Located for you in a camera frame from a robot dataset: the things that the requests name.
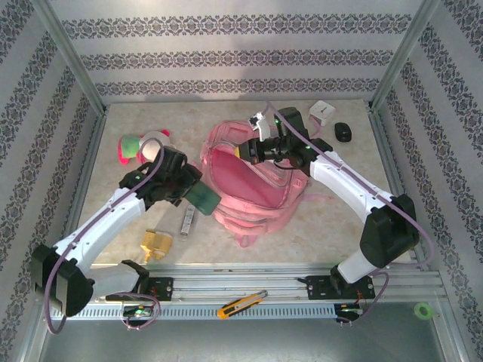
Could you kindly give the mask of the black computer mouse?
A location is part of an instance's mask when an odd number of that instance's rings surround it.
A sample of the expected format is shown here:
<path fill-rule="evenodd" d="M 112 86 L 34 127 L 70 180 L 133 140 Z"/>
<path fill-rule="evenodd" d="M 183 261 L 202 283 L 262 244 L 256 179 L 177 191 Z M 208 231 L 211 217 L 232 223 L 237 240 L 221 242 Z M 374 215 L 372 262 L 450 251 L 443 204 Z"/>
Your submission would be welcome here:
<path fill-rule="evenodd" d="M 352 141 L 352 130 L 345 122 L 337 122 L 334 125 L 334 135 L 341 143 L 349 143 Z"/>

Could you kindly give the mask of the green tape roll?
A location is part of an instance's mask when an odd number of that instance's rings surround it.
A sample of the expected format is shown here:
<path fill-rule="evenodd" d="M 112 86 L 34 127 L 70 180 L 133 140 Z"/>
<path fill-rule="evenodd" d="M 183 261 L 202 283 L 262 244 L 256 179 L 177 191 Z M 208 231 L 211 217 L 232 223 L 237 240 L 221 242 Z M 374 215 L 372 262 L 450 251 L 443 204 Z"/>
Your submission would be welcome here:
<path fill-rule="evenodd" d="M 422 321 L 431 320 L 433 317 L 433 314 L 434 314 L 434 311 L 431 305 L 427 302 L 418 302 L 414 306 L 414 315 Z"/>

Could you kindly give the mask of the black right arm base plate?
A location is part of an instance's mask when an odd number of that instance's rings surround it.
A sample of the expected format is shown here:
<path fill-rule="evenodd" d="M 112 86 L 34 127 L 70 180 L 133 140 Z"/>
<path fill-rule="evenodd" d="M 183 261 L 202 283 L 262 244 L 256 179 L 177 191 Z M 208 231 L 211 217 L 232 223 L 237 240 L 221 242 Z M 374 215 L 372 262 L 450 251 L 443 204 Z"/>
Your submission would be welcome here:
<path fill-rule="evenodd" d="M 328 275 L 310 275 L 298 278 L 297 281 L 305 286 L 309 300 L 374 299 L 376 296 L 373 281 L 369 276 L 353 284 L 348 284 L 343 279 L 336 281 L 333 276 Z"/>

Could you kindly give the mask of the white pink green plush toy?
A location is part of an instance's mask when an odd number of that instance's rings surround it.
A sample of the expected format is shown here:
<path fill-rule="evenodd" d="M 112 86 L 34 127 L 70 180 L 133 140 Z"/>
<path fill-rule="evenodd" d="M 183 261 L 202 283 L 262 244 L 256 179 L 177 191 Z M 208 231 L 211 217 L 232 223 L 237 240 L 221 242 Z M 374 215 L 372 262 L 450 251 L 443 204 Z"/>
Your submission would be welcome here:
<path fill-rule="evenodd" d="M 149 141 L 145 146 L 143 144 L 147 140 L 157 139 L 163 146 L 170 146 L 170 135 L 165 129 L 152 130 L 140 136 L 124 135 L 118 142 L 118 161 L 123 165 L 128 164 L 133 158 L 140 164 L 154 161 L 160 151 L 160 145 L 156 141 Z"/>

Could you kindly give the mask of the yellow utility knife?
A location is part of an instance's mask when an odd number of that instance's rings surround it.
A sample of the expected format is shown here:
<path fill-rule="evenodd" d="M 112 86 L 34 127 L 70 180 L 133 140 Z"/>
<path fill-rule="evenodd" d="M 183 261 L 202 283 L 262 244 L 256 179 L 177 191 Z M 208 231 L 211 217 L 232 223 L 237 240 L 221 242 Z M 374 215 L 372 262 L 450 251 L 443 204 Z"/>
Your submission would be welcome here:
<path fill-rule="evenodd" d="M 251 308 L 254 305 L 260 304 L 267 296 L 268 291 L 261 290 L 260 292 L 251 294 L 249 296 L 236 299 L 222 306 L 217 311 L 217 316 L 219 319 L 225 320 Z"/>

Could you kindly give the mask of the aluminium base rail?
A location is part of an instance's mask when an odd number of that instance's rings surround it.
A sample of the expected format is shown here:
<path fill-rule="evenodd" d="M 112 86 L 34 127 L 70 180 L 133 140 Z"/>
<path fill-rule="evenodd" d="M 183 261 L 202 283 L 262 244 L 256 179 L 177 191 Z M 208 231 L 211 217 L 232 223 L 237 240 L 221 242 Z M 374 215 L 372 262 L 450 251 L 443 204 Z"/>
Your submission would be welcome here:
<path fill-rule="evenodd" d="M 115 265 L 96 265 L 106 268 Z M 331 268 L 318 264 L 180 264 L 142 265 L 149 277 L 173 278 L 171 301 L 215 302 L 267 290 L 273 302 L 307 301 L 306 288 L 297 281 L 310 275 L 328 275 Z M 386 268 L 370 277 L 375 293 L 384 302 L 408 302 L 446 297 L 441 276 L 436 271 Z"/>

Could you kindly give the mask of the white square clock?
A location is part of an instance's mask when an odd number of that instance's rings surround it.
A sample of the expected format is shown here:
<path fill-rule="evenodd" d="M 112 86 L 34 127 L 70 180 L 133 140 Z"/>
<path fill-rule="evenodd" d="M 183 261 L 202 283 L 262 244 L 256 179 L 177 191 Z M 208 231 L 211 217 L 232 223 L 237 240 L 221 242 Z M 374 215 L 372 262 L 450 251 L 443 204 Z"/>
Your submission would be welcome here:
<path fill-rule="evenodd" d="M 335 110 L 335 107 L 331 104 L 319 100 L 309 109 L 309 117 L 318 125 L 325 126 Z"/>

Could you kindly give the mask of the aluminium side rail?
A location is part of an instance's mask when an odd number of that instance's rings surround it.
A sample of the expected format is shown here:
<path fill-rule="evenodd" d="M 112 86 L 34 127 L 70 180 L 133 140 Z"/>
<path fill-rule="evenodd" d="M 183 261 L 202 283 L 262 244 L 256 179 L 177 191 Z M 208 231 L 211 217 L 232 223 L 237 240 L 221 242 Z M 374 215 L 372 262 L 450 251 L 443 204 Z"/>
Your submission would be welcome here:
<path fill-rule="evenodd" d="M 99 115 L 88 139 L 82 162 L 73 184 L 72 197 L 69 202 L 66 219 L 63 224 L 60 240 L 71 235 L 77 228 L 81 218 L 82 209 L 88 192 L 88 185 L 94 168 L 100 141 L 105 128 L 108 111 Z"/>
<path fill-rule="evenodd" d="M 368 113 L 368 119 L 371 124 L 371 129 L 374 134 L 374 139 L 377 144 L 380 158 L 383 164 L 383 168 L 388 180 L 389 189 L 394 195 L 401 195 L 405 193 L 404 183 L 401 181 L 401 177 L 398 173 L 398 167 L 392 153 L 391 145 L 384 131 L 383 122 L 380 120 L 380 116 L 377 113 L 370 111 Z M 429 262 L 426 261 L 428 254 L 428 247 L 426 246 L 426 239 L 418 234 L 420 239 L 417 246 L 408 252 L 411 261 L 410 263 L 422 263 L 426 264 L 418 267 L 423 272 L 430 270 Z"/>

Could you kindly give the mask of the gold shiny box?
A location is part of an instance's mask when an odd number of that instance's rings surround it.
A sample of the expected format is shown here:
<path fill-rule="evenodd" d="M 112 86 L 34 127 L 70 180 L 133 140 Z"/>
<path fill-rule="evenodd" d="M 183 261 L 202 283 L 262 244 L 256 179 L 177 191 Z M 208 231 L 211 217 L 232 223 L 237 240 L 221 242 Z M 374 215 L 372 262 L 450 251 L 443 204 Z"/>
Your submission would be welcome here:
<path fill-rule="evenodd" d="M 173 244 L 173 237 L 167 232 L 154 229 L 145 231 L 140 247 L 145 253 L 144 262 L 159 261 L 167 256 Z"/>

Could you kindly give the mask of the pink backpack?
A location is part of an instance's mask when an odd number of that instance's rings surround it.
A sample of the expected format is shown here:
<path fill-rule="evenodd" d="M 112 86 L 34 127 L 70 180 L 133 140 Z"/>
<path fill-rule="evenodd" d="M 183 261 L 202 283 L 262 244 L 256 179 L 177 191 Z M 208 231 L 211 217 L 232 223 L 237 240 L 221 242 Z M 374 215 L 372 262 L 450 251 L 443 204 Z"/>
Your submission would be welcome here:
<path fill-rule="evenodd" d="M 200 152 L 203 182 L 221 201 L 213 212 L 216 221 L 235 234 L 240 247 L 258 236 L 284 228 L 303 201 L 331 201 L 309 193 L 309 177 L 299 170 L 281 170 L 272 162 L 252 165 L 235 156 L 235 147 L 258 138 L 246 121 L 223 121 L 204 141 Z"/>

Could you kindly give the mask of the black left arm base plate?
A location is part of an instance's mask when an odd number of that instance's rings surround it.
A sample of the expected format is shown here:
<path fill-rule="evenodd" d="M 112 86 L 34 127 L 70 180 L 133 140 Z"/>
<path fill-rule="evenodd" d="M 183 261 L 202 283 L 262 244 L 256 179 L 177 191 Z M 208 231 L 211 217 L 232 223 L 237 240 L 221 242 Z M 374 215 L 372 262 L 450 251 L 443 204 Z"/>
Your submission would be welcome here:
<path fill-rule="evenodd" d="M 139 294 L 147 295 L 156 298 L 159 302 L 170 302 L 174 288 L 173 278 L 159 278 L 151 277 L 139 289 L 132 290 L 135 296 L 126 296 L 121 294 L 111 294 L 105 297 L 107 302 L 121 302 L 121 301 L 149 301 L 146 297 L 141 297 Z"/>

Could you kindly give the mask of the dark green notebook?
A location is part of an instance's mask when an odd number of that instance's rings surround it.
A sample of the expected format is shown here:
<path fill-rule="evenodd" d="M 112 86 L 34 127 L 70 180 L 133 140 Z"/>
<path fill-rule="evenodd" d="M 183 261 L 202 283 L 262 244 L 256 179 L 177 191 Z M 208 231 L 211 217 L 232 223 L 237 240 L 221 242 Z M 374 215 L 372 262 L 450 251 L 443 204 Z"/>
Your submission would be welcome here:
<path fill-rule="evenodd" d="M 210 216 L 221 201 L 221 197 L 202 181 L 198 181 L 184 198 L 205 216 Z"/>

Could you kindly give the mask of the aluminium frame post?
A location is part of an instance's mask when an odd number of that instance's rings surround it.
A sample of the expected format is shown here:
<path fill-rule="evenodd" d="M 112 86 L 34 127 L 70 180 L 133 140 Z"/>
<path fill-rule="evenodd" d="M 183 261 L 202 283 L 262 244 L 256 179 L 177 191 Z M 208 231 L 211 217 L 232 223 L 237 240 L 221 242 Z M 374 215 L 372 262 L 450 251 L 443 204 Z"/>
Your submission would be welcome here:
<path fill-rule="evenodd" d="M 382 106 L 391 87 L 394 85 L 403 65 L 411 55 L 418 38 L 421 36 L 427 23 L 440 4 L 441 0 L 422 0 L 414 15 L 413 20 L 408 26 L 408 30 L 401 40 L 393 58 L 389 62 L 388 68 L 380 79 L 380 83 L 368 102 L 369 109 L 376 112 Z"/>
<path fill-rule="evenodd" d="M 30 2 L 88 98 L 89 103 L 94 107 L 97 114 L 103 114 L 106 111 L 106 105 L 52 4 L 49 0 L 30 0 Z"/>

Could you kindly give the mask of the silver pen box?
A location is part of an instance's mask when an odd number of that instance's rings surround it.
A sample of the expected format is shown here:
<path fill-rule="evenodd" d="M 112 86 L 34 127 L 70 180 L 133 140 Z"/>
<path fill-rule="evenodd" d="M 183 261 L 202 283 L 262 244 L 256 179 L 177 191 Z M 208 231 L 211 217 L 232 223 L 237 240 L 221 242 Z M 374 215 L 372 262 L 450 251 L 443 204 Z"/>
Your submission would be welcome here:
<path fill-rule="evenodd" d="M 193 205 L 189 205 L 186 208 L 185 215 L 183 217 L 183 222 L 180 228 L 180 235 L 183 237 L 186 237 L 189 235 L 191 226 L 192 226 L 192 221 L 194 219 L 195 215 L 195 207 Z"/>

